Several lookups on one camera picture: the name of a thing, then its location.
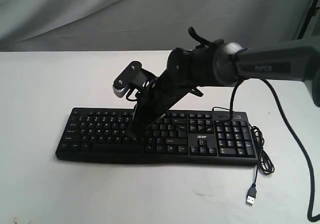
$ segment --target white tabletop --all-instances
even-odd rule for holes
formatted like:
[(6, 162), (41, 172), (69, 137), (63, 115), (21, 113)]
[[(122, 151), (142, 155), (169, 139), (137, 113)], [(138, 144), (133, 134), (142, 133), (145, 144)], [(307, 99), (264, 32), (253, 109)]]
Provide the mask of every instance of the white tabletop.
[[(0, 52), (1, 224), (308, 223), (307, 163), (284, 125), (273, 96), (259, 80), (239, 88), (234, 108), (263, 132), (275, 165), (258, 176), (254, 206), (245, 204), (252, 167), (124, 166), (57, 160), (73, 107), (132, 108), (112, 83), (133, 60), (162, 73), (168, 51)], [(303, 83), (272, 81), (315, 171), (320, 212), (320, 108)], [(231, 88), (201, 88), (174, 109), (228, 107)]]

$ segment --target gray backdrop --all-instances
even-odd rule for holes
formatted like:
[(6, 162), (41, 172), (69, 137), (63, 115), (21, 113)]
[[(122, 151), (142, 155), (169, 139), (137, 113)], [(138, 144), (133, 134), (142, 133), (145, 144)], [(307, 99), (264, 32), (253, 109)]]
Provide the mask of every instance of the gray backdrop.
[(36, 18), (18, 23), (18, 29), (13, 28), (15, 31), (9, 35), (0, 35), (0, 46), (11, 51), (192, 49), (196, 43), (188, 36), (189, 26), (209, 40), (224, 38), (244, 47), (266, 46), (295, 38), (310, 3), (311, 0), (50, 0), (45, 6), (37, 6)]

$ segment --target usb plug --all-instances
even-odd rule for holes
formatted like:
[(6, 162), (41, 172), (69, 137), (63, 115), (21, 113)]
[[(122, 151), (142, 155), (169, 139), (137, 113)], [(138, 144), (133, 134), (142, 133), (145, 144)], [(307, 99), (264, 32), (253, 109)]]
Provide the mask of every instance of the usb plug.
[(246, 202), (253, 205), (256, 199), (257, 189), (256, 185), (252, 184), (252, 186), (249, 188), (248, 193), (246, 195)]

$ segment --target keyboard cable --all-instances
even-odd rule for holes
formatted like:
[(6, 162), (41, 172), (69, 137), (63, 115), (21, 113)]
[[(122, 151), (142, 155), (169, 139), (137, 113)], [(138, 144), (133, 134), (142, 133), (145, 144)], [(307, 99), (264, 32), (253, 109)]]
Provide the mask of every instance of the keyboard cable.
[[(285, 112), (281, 106), (280, 100), (278, 98), (278, 95), (277, 95), (275, 89), (267, 80), (265, 80), (265, 79), (260, 79), (260, 80), (262, 82), (264, 82), (268, 86), (268, 88), (270, 89), (284, 124), (288, 128), (289, 132), (293, 136), (294, 140), (296, 141), (296, 143), (298, 144), (299, 148), (301, 149), (301, 151), (304, 155), (304, 158), (306, 160), (306, 163), (307, 163), (307, 166), (309, 169), (309, 176), (310, 176), (310, 198), (309, 198), (309, 205), (308, 205), (308, 209), (307, 209), (307, 219), (312, 223), (317, 222), (320, 220), (320, 213), (315, 216), (312, 216), (312, 212), (314, 209), (314, 203), (315, 203), (315, 173), (314, 173), (314, 168), (312, 166), (312, 162), (310, 160), (308, 152), (306, 151), (304, 145), (300, 141), (299, 137), (297, 136), (297, 134), (295, 133), (293, 128), (291, 127), (291, 125), (285, 115)], [(228, 120), (225, 120), (225, 121), (231, 121), (233, 118), (233, 112), (234, 112), (233, 107), (234, 107), (234, 99), (235, 99), (236, 91), (237, 91), (238, 87), (243, 82), (244, 82), (244, 80), (240, 80), (234, 86), (232, 94), (231, 94), (231, 98), (230, 98), (230, 108), (229, 109), (224, 108), (224, 107), (219, 107), (219, 106), (214, 106), (212, 108), (212, 111), (214, 111), (215, 108), (229, 110), (229, 118), (228, 118)], [(268, 154), (264, 151), (265, 139), (263, 138), (262, 132), (260, 131), (260, 129), (257, 126), (250, 125), (250, 128), (251, 128), (251, 133), (253, 136), (253, 142), (254, 142), (254, 145), (255, 145), (257, 153), (258, 153), (258, 161), (257, 161), (256, 169), (255, 169), (254, 181), (253, 181), (253, 183), (247, 193), (247, 202), (250, 204), (253, 204), (255, 201), (255, 198), (256, 198), (256, 193), (257, 193), (256, 182), (257, 182), (258, 170), (264, 175), (270, 175), (271, 173), (273, 173), (275, 171), (275, 166), (273, 165)]]

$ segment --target black keyboard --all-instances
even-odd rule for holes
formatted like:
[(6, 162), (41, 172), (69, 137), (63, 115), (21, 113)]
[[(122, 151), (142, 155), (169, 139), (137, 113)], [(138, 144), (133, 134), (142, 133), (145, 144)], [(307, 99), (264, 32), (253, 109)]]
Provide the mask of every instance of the black keyboard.
[(141, 138), (126, 135), (132, 109), (74, 108), (56, 149), (60, 160), (112, 164), (253, 166), (257, 152), (245, 112), (170, 110)]

